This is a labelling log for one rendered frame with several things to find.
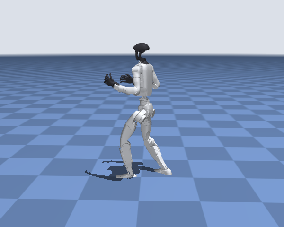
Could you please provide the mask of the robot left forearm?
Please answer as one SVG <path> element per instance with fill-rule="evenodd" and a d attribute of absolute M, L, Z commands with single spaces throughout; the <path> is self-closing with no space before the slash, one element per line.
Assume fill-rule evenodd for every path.
<path fill-rule="evenodd" d="M 117 90 L 118 92 L 123 92 L 123 93 L 126 93 L 127 95 L 135 94 L 137 92 L 137 88 L 136 87 L 125 87 L 125 86 L 122 86 L 122 85 L 114 84 L 113 88 L 115 90 Z"/>

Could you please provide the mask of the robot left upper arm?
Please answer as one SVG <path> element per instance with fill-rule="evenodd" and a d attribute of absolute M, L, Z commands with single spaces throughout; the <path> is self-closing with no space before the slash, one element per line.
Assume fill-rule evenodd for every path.
<path fill-rule="evenodd" d="M 137 88 L 137 92 L 133 95 L 137 96 L 140 93 L 141 90 L 141 73 L 142 73 L 142 68 L 141 65 L 132 67 L 132 74 L 133 74 L 133 83 L 134 87 Z"/>

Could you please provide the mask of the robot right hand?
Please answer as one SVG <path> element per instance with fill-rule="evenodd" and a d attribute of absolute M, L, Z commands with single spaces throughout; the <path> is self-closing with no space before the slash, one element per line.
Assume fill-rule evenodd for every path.
<path fill-rule="evenodd" d="M 132 83 L 134 85 L 133 78 L 129 74 L 122 75 L 121 78 L 120 78 L 120 81 L 122 80 L 121 82 Z"/>

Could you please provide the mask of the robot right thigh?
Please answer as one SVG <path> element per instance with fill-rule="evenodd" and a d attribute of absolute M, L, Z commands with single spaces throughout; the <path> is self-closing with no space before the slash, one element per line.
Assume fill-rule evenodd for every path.
<path fill-rule="evenodd" d="M 155 114 L 155 109 L 153 109 L 153 113 L 150 117 L 153 118 L 154 114 Z M 143 123 L 141 123 L 141 132 L 142 132 L 144 145 L 148 148 L 154 145 L 154 140 L 150 137 L 150 132 L 151 132 L 151 118 L 150 117 L 147 117 L 143 121 Z"/>

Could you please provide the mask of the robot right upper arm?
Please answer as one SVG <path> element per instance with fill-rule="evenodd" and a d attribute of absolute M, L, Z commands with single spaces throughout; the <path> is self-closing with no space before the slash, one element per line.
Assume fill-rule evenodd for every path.
<path fill-rule="evenodd" d="M 152 66 L 152 81 L 153 81 L 152 88 L 157 89 L 160 86 L 160 83 L 159 83 L 159 80 L 158 80 L 158 78 L 157 78 L 157 76 L 154 72 L 153 66 Z"/>

